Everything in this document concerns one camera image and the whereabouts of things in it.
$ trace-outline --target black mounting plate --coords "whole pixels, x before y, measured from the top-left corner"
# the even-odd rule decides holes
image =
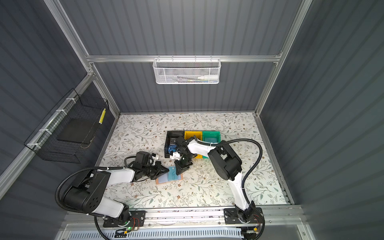
[[[137,220],[135,219],[135,227],[142,227],[144,226],[144,220],[145,220],[145,211],[129,211],[132,215],[132,217],[137,218],[139,220],[139,223],[137,224]],[[107,220],[104,220],[103,227],[119,227],[118,225],[121,224],[121,222],[108,217]],[[133,221],[131,221],[127,227],[133,227]]]
[[[261,214],[263,214],[263,211],[261,208],[257,207],[256,208]],[[225,219],[225,224],[243,224],[243,222],[241,222],[239,220],[239,218],[237,217],[237,210],[236,208],[228,208],[228,209],[223,209],[224,211],[224,219]],[[260,223],[261,221],[261,218],[260,217],[253,217],[251,218],[250,222],[249,223],[254,223],[254,224],[258,224]]]

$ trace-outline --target floral tabletop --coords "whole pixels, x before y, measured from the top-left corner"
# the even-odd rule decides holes
[[[222,140],[251,138],[263,147],[263,157],[246,180],[246,189],[256,205],[286,204],[252,113],[138,114],[121,115],[100,166],[122,166],[138,151],[157,153],[164,166],[168,130],[220,131]],[[258,157],[258,147],[248,142],[231,144],[243,161],[243,175]],[[130,208],[230,206],[234,198],[209,159],[193,159],[183,179],[163,184],[154,180],[108,186],[105,196]]]

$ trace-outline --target yellow bin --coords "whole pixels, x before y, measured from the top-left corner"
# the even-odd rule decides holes
[[[199,131],[185,131],[184,132],[184,139],[187,140],[190,137],[196,136],[197,139],[203,140],[203,132]],[[195,158],[203,158],[200,154],[197,155]]]

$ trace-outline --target black mat in basket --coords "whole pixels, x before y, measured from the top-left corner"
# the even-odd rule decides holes
[[[72,118],[57,136],[57,140],[88,145],[93,138],[93,134],[88,135],[88,133],[96,132],[98,127],[98,124],[94,124],[92,121]]]

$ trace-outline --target yellow label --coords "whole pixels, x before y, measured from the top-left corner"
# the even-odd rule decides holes
[[[105,116],[105,109],[104,109],[103,112],[101,113],[100,120],[99,120],[99,123],[100,123],[100,124],[103,123],[104,116]]]

